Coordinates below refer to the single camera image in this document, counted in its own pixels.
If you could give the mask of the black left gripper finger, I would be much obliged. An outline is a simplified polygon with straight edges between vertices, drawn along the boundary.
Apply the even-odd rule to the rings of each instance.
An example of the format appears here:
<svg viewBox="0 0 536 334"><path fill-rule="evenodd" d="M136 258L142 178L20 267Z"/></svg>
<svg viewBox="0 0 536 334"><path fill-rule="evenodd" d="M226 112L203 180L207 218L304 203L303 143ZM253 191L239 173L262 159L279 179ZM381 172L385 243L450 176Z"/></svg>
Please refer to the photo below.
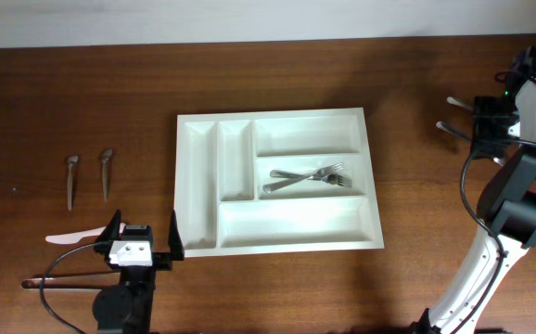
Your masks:
<svg viewBox="0 0 536 334"><path fill-rule="evenodd" d="M171 215L168 246L173 261L183 261L185 259L185 248L179 233L176 211L172 211Z"/></svg>
<svg viewBox="0 0 536 334"><path fill-rule="evenodd" d="M110 222L96 239L94 251L96 253L109 253L111 245L120 238L121 233L121 211L114 212Z"/></svg>

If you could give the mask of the metal tablespoon silver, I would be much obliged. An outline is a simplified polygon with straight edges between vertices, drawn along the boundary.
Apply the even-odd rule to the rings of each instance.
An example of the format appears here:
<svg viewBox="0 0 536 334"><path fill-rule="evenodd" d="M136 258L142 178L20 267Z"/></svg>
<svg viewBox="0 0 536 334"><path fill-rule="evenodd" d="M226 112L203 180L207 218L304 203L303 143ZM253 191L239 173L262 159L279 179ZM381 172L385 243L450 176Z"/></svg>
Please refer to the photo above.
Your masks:
<svg viewBox="0 0 536 334"><path fill-rule="evenodd" d="M448 96L446 98L446 101L451 105L454 105L454 106L459 107L461 109L465 109L465 110L467 110L469 112L472 112L474 110L474 108L471 105L468 105L465 102L463 102L463 101L461 101L461 100L459 100L457 98L454 98L452 96Z"/></svg>

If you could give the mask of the metal tablespoon dark handle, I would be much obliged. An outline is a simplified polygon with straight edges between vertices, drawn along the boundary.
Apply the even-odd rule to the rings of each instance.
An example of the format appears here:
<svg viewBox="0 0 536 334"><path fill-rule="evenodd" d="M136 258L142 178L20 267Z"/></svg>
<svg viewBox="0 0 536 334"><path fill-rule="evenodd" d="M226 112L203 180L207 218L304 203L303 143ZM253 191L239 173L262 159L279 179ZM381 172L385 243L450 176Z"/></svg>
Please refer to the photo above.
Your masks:
<svg viewBox="0 0 536 334"><path fill-rule="evenodd" d="M467 141L468 143L472 143L472 138L469 136L469 135L466 135L458 130L456 130L455 128L453 128L451 125L449 125L448 123L446 122L436 122L436 127L450 135L454 135L454 136L457 136L461 139L464 139L465 141ZM492 157L491 158L496 164L500 165L500 166L504 166L505 164L505 157Z"/></svg>

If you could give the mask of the metal fork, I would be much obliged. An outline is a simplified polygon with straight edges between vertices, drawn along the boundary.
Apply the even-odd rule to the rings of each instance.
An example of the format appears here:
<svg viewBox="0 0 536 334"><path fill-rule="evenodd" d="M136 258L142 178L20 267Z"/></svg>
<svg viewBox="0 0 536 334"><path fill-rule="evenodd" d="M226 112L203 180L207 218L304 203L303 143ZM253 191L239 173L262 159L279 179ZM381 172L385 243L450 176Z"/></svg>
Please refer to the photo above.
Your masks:
<svg viewBox="0 0 536 334"><path fill-rule="evenodd" d="M270 171L270 176L273 178L297 178L300 177L300 174L298 173L289 173L285 171L279 171L279 170L272 170ZM317 177L313 176L311 178L312 181L321 181L324 183L327 183L332 186L343 186L346 188L352 188L353 187L353 181L348 176L338 174L338 173L331 173L323 177Z"/></svg>
<svg viewBox="0 0 536 334"><path fill-rule="evenodd" d="M314 177L322 178L324 176L327 176L330 173L338 172L338 171L342 170L343 168L344 168L344 163L343 162L335 163L333 165L326 166L326 167L320 168L318 170L315 170L315 171L313 171L311 173L302 174L301 176L298 176L298 177L295 177L295 178L288 178L288 179L283 180L283 181L278 181L278 182L274 182L274 183L271 183L271 184L264 185L262 187L262 190L265 193L272 193L272 192L274 192L276 190L282 189L282 188L287 187L287 186L292 186L292 185L297 184L297 183L299 183L301 181L304 181L304 180L309 180L309 179L312 179Z"/></svg>

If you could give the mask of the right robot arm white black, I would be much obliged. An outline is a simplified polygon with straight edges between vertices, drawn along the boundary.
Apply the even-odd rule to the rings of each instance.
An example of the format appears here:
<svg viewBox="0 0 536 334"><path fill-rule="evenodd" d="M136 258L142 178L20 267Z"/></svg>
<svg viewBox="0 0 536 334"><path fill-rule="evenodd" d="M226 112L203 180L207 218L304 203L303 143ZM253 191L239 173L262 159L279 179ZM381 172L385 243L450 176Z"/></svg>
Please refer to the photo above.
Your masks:
<svg viewBox="0 0 536 334"><path fill-rule="evenodd" d="M471 161L498 173L468 208L478 227L443 297L414 333L471 333L511 267L536 245L536 47L467 106ZM364 110L181 115L171 231L188 257L380 249Z"/></svg>

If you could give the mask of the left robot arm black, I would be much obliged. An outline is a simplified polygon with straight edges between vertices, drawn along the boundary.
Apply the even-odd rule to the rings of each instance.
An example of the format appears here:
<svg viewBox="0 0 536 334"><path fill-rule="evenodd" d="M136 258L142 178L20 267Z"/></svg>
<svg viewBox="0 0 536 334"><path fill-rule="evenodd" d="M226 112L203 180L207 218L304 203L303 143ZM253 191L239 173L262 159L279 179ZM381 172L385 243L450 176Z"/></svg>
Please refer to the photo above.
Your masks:
<svg viewBox="0 0 536 334"><path fill-rule="evenodd" d="M115 211L97 237L94 250L120 274L119 282L102 289L93 302L98 333L148 333L156 290L156 273L172 270L169 252L153 251L148 225L122 225Z"/></svg>

